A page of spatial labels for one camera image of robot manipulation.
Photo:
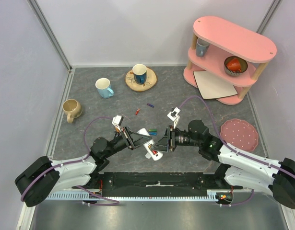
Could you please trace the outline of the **white remote control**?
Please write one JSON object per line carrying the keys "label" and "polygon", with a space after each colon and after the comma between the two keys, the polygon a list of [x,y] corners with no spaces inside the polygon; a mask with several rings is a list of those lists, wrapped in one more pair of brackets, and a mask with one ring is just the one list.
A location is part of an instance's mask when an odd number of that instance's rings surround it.
{"label": "white remote control", "polygon": [[[140,129],[137,133],[149,136],[151,138],[151,135],[147,132],[145,128]],[[147,159],[153,159],[154,161],[158,161],[163,157],[163,153],[160,151],[152,150],[152,145],[154,143],[154,140],[151,139],[143,144],[144,148],[147,150],[145,157]]]}

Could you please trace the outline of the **white battery cover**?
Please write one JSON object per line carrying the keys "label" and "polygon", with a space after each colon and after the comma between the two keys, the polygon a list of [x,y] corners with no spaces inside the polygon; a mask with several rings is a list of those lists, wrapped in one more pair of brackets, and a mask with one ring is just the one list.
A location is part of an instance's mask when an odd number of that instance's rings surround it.
{"label": "white battery cover", "polygon": [[151,156],[150,156],[150,154],[147,152],[146,155],[145,155],[145,157],[146,157],[147,159],[150,159]]}

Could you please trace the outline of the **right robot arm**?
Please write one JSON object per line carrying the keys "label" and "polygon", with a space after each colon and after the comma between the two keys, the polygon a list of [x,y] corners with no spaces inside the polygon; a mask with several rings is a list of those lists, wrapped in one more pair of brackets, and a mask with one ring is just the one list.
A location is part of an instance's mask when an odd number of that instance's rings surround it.
{"label": "right robot arm", "polygon": [[198,147],[203,158],[220,163],[213,177],[216,187],[223,189],[231,185],[259,190],[295,209],[294,160],[278,161],[240,150],[211,135],[201,120],[192,120],[184,131],[168,126],[164,136],[151,145],[151,151],[170,152],[177,146]]}

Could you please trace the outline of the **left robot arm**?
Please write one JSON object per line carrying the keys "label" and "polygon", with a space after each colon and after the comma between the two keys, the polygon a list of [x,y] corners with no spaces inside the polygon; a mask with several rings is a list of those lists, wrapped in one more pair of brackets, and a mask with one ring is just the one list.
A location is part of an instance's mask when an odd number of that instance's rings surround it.
{"label": "left robot arm", "polygon": [[82,157],[60,161],[47,156],[38,158],[15,179],[15,185],[21,201],[34,207],[54,192],[74,186],[95,188],[99,183],[98,173],[109,164],[110,156],[126,148],[134,150],[152,143],[146,129],[132,132],[124,127],[112,140],[95,139],[88,154]]}

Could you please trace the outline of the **light blue mug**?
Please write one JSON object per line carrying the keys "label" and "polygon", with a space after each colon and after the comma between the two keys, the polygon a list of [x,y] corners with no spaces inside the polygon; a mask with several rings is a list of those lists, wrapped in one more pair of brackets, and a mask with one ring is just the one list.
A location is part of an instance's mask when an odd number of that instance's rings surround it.
{"label": "light blue mug", "polygon": [[114,91],[111,88],[111,82],[107,78],[100,78],[95,82],[95,87],[99,94],[107,99],[114,95]]}

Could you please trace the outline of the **beige mug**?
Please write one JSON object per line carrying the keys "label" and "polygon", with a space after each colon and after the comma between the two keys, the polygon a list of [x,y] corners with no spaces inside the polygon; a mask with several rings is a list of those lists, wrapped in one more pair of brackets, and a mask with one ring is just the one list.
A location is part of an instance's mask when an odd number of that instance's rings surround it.
{"label": "beige mug", "polygon": [[62,105],[62,109],[67,116],[68,123],[72,123],[74,119],[80,117],[83,111],[81,104],[75,99],[66,100]]}

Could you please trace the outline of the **dark blue mug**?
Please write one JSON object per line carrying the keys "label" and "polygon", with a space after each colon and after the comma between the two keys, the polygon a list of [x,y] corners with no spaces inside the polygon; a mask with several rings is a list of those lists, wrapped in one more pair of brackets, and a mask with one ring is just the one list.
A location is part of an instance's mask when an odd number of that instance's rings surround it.
{"label": "dark blue mug", "polygon": [[136,64],[135,66],[133,66],[132,72],[134,75],[134,79],[138,84],[145,84],[147,76],[147,67],[145,65]]}

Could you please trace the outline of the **white square plate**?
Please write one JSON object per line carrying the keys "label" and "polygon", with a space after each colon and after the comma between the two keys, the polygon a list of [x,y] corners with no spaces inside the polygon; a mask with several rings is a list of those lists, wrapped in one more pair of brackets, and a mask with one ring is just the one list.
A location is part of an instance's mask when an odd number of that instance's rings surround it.
{"label": "white square plate", "polygon": [[194,71],[195,82],[203,99],[218,99],[237,95],[235,87],[208,71]]}

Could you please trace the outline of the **pink dotted plate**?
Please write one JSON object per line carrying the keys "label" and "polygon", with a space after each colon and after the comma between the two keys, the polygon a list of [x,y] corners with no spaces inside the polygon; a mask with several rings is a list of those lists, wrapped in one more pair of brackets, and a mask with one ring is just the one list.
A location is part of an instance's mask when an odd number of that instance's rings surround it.
{"label": "pink dotted plate", "polygon": [[250,152],[258,146],[259,135],[255,127],[245,120],[237,118],[227,120],[220,131],[220,136],[225,142],[241,150]]}

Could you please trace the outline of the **grey-blue mug on shelf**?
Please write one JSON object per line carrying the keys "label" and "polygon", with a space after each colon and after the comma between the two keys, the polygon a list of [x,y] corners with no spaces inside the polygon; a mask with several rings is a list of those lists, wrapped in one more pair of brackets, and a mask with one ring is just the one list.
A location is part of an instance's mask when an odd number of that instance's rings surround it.
{"label": "grey-blue mug on shelf", "polygon": [[208,42],[198,38],[196,42],[196,56],[203,57],[206,54],[209,45]]}

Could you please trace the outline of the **pink three-tier shelf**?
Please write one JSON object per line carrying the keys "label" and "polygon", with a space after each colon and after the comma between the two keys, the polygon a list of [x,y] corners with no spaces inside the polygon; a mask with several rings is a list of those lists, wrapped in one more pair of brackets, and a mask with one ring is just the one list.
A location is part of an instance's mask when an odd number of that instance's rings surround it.
{"label": "pink three-tier shelf", "polygon": [[217,16],[203,16],[193,24],[188,64],[183,76],[197,87],[195,73],[211,73],[232,85],[235,95],[216,99],[226,105],[240,103],[275,57],[275,43],[254,31]]}

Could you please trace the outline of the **red cup in bowl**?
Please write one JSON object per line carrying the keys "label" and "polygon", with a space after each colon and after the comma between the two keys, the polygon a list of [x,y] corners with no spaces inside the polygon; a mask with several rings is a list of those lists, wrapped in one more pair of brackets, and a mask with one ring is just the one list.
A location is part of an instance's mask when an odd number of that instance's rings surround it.
{"label": "red cup in bowl", "polygon": [[232,58],[227,64],[226,64],[227,68],[230,71],[234,71],[234,72],[241,72],[241,64],[239,62],[239,60],[234,57]]}

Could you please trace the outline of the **dark patterned bowl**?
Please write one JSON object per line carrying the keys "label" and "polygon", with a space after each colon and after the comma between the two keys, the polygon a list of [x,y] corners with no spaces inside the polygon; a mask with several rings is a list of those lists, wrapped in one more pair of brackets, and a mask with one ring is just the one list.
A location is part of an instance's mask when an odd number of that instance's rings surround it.
{"label": "dark patterned bowl", "polygon": [[229,76],[239,76],[246,72],[248,69],[248,63],[237,56],[227,57],[224,61],[224,71]]}

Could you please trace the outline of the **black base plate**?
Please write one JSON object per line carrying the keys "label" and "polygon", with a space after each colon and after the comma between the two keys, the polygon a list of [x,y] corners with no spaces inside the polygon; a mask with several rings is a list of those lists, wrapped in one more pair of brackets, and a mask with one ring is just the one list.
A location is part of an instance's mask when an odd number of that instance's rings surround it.
{"label": "black base plate", "polygon": [[104,172],[91,177],[83,188],[102,189],[102,195],[184,196],[207,194],[207,190],[230,190],[231,186],[213,173],[202,172]]}

